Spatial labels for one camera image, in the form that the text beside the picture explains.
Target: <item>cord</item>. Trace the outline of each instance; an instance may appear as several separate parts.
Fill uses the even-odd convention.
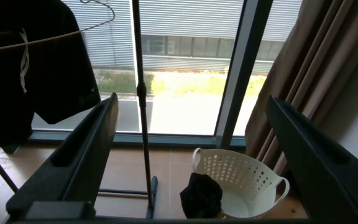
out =
[[[107,8],[109,8],[112,12],[112,18],[109,19],[108,21],[105,21],[105,22],[102,22],[100,24],[97,24],[95,26],[91,26],[89,28],[86,28],[86,29],[83,29],[83,30],[78,30],[78,31],[75,31],[75,32],[71,32],[71,33],[68,33],[68,34],[62,34],[62,35],[58,35],[58,36],[55,36],[55,37],[49,37],[49,38],[45,38],[45,39],[41,39],[41,40],[33,40],[33,41],[30,41],[30,42],[27,42],[27,43],[21,43],[21,44],[13,44],[13,45],[8,45],[8,46],[3,46],[3,47],[0,47],[0,50],[4,50],[4,49],[10,49],[10,48],[14,48],[14,47],[22,47],[22,46],[28,46],[28,45],[31,45],[31,44],[39,44],[39,43],[42,43],[42,42],[46,42],[46,41],[50,41],[50,40],[56,40],[56,39],[60,39],[60,38],[63,38],[63,37],[68,37],[68,36],[71,36],[71,35],[75,35],[75,34],[80,34],[86,30],[90,30],[90,29],[93,29],[95,27],[98,27],[98,26],[101,26],[101,25],[104,25],[104,24],[107,24],[108,22],[111,22],[113,21],[115,18],[116,18],[116,13],[114,12],[114,10],[112,9],[112,7],[110,7],[108,4],[106,3],[103,3],[103,2],[100,2],[98,0],[87,0],[87,1],[84,1],[84,0],[80,0],[83,4],[88,4],[89,2],[96,2],[98,4],[102,4],[104,6],[106,6]]]

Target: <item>brown curtain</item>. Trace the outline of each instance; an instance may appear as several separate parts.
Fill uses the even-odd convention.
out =
[[[304,0],[246,127],[246,154],[282,174],[287,161],[265,115],[270,95],[319,124],[358,65],[358,0]]]

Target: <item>laundry basket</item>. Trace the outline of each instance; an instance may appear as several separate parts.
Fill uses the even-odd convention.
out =
[[[196,166],[196,155],[201,159]],[[287,196],[290,183],[265,164],[247,155],[222,149],[200,149],[193,153],[193,170],[208,174],[222,188],[219,218],[260,218]],[[283,195],[276,199],[276,187],[285,181]]]

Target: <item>siding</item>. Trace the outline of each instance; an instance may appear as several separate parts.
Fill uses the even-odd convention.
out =
[[[62,0],[76,16],[80,29],[111,18],[111,12],[94,2]],[[104,0],[116,18],[85,32],[94,67],[133,67],[130,0]],[[243,0],[140,0],[142,34],[235,38]],[[293,27],[301,0],[274,0],[263,40],[285,41]],[[144,57],[145,68],[222,70],[228,60]],[[271,63],[256,62],[257,72],[270,70]]]

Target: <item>building facade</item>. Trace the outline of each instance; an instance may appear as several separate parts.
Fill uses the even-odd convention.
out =
[[[80,29],[112,17],[99,4],[63,0]],[[105,0],[109,24],[83,37],[94,68],[133,69],[130,0]],[[230,62],[243,0],[139,0],[145,69],[224,70]],[[295,24],[301,0],[274,0],[255,72],[268,72]]]

